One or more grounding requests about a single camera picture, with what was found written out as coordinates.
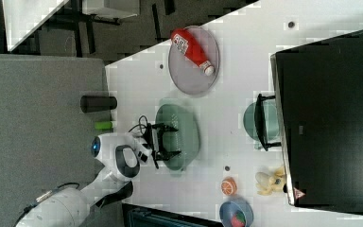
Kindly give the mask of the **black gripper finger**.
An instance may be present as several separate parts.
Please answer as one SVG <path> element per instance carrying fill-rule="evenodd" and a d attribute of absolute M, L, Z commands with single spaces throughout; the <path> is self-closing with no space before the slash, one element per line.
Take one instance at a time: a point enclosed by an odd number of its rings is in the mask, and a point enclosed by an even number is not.
<path fill-rule="evenodd" d="M 160 161 L 169 161 L 175 156 L 180 155 L 182 152 L 180 150 L 177 151 L 164 151 L 159 154 Z"/>
<path fill-rule="evenodd" d="M 166 125 L 165 123 L 160 123 L 157 125 L 157 127 L 161 130 L 161 131 L 164 131 L 164 132 L 174 132 L 174 131 L 178 131 L 178 129 L 172 127 L 172 126 L 168 126 Z"/>

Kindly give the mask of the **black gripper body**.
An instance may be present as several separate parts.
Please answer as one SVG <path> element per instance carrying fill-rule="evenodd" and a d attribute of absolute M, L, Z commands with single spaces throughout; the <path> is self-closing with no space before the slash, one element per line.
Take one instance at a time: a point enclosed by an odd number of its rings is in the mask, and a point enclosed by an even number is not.
<path fill-rule="evenodd" d="M 164 123 L 147 123 L 146 126 L 145 139 L 151 149 L 151 155 L 156 168 L 159 168 L 158 162 L 162 160 L 164 130 Z"/>

